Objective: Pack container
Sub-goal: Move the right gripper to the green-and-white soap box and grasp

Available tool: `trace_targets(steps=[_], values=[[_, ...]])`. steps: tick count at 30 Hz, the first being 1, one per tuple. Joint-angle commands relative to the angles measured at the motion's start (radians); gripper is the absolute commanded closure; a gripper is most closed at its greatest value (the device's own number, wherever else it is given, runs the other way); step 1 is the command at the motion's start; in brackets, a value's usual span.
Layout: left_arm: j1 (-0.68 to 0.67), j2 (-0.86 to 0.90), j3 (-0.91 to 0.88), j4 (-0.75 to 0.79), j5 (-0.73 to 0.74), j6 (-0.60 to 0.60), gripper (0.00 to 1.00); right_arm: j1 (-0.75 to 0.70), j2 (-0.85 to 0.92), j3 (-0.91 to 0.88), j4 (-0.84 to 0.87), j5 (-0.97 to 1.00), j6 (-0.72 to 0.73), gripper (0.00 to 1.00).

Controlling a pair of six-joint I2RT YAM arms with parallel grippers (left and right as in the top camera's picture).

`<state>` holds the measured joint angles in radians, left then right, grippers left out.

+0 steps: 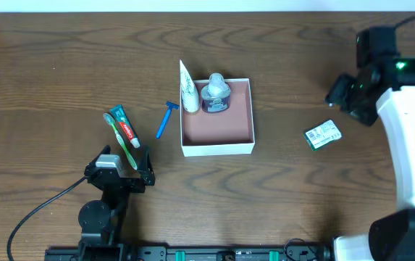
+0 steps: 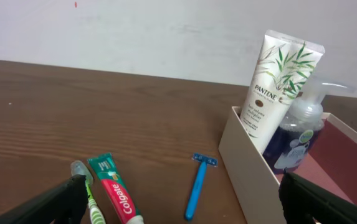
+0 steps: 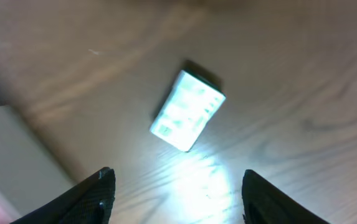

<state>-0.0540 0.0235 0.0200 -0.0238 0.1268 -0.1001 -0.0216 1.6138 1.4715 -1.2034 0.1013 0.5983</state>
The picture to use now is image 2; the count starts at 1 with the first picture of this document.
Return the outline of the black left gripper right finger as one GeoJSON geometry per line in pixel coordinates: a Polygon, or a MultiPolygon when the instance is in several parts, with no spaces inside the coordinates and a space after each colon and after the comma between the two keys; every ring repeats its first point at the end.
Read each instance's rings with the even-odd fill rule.
{"type": "Polygon", "coordinates": [[[287,224],[357,224],[357,206],[285,171],[278,196],[287,224]]]}

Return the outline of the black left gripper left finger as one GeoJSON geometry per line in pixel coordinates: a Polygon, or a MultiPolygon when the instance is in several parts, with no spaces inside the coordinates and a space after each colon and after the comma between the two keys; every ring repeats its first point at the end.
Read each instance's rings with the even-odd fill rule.
{"type": "Polygon", "coordinates": [[[0,215],[0,224],[81,223],[88,204],[86,176],[65,182],[0,215]]]}

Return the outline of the white Pantene tube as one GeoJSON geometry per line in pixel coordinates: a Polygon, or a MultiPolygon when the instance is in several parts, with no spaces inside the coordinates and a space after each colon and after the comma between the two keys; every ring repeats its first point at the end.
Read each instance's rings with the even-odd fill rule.
{"type": "Polygon", "coordinates": [[[281,120],[325,53],[322,45],[268,30],[240,120],[263,153],[281,120]]]}

